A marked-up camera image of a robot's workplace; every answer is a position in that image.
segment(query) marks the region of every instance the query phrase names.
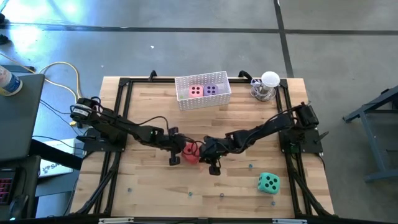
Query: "white basket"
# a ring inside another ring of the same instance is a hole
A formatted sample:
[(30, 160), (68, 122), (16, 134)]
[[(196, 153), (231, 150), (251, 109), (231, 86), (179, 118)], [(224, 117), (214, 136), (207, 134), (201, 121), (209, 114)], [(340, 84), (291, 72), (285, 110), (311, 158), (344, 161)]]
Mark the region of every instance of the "white basket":
[[(218, 94), (189, 98), (190, 85), (215, 84), (218, 87)], [(180, 110), (191, 110), (207, 106), (217, 106), (229, 103), (231, 98), (231, 87), (229, 86), (226, 71), (214, 72), (201, 75), (190, 75), (187, 77), (175, 78), (175, 89)]]

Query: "purple cube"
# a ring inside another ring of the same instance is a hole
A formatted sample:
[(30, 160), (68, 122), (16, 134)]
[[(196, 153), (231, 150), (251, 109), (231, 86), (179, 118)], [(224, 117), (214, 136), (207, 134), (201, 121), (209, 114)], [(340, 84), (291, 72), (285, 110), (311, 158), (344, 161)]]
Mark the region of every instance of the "purple cube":
[(215, 84), (207, 84), (203, 87), (203, 96), (211, 96), (218, 94), (218, 86)]

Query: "yellow cable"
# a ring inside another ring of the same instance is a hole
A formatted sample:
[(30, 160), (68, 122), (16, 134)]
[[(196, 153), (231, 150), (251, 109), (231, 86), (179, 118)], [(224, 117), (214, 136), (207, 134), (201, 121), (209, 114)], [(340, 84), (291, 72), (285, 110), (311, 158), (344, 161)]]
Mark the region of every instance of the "yellow cable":
[[(6, 56), (6, 55), (4, 55), (4, 54), (2, 54), (2, 53), (0, 53), (0, 55), (2, 55), (3, 57), (7, 58), (8, 60), (14, 62), (15, 64), (21, 66), (22, 68), (24, 68), (24, 69), (26, 69), (26, 70), (32, 72), (33, 74), (37, 74), (37, 73), (35, 73), (33, 70), (31, 70), (31, 69), (29, 69), (29, 68), (23, 66), (21, 63), (15, 61), (14, 59), (9, 58), (8, 56)], [(69, 65), (69, 66), (71, 66), (71, 67), (74, 69), (74, 71), (75, 71), (75, 73), (76, 73), (76, 87), (77, 87), (77, 91), (76, 91), (76, 92), (77, 92), (77, 97), (76, 97), (75, 92), (74, 92), (73, 90), (71, 90), (69, 87), (64, 86), (64, 85), (61, 85), (61, 84), (58, 84), (58, 83), (55, 83), (55, 82), (49, 80), (48, 78), (44, 78), (44, 80), (47, 81), (47, 82), (49, 82), (49, 83), (51, 83), (51, 84), (53, 84), (53, 85), (56, 85), (56, 86), (59, 86), (59, 87), (62, 87), (62, 88), (65, 88), (65, 89), (69, 90), (69, 91), (73, 94), (73, 96), (75, 97), (75, 103), (76, 103), (78, 97), (81, 98), (81, 94), (80, 94), (79, 72), (77, 71), (77, 69), (75, 68), (75, 66), (73, 66), (72, 64), (70, 64), (70, 63), (68, 63), (68, 62), (54, 62), (54, 63), (51, 63), (50, 65), (47, 65), (47, 66), (44, 67), (43, 69), (41, 69), (41, 71), (40, 71), (39, 73), (45, 72), (46, 69), (48, 69), (48, 68), (51, 67), (52, 65), (56, 65), (56, 64), (65, 64), (65, 65)]]

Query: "green cube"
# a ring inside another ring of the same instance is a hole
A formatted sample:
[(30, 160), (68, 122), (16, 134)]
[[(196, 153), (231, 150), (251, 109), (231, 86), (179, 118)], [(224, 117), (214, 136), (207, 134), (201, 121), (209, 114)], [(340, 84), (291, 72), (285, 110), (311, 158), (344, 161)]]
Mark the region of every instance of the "green cube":
[(269, 194), (276, 194), (279, 190), (279, 183), (280, 180), (277, 175), (264, 172), (260, 174), (257, 188)]

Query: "keyboard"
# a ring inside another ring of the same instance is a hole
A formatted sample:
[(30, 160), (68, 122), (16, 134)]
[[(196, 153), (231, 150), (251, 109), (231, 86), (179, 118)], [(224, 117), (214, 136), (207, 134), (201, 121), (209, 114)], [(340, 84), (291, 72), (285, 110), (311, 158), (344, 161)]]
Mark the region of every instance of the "keyboard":
[(16, 168), (0, 168), (0, 205), (9, 205), (16, 185)]

